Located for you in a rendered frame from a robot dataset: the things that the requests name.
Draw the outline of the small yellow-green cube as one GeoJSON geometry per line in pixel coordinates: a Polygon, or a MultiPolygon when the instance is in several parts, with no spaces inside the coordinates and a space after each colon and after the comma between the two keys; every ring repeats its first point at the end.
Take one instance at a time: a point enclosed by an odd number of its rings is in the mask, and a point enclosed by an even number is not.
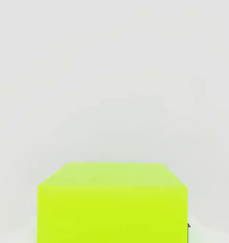
{"type": "Polygon", "coordinates": [[[188,243],[188,189],[162,163],[71,162],[37,193],[37,243],[188,243]]]}

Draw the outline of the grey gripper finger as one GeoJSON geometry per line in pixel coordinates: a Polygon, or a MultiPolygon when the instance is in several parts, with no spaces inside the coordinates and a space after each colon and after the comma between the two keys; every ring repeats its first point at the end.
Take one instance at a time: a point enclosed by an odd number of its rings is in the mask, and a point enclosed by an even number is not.
{"type": "Polygon", "coordinates": [[[188,243],[207,243],[207,230],[201,224],[189,223],[188,243]]]}

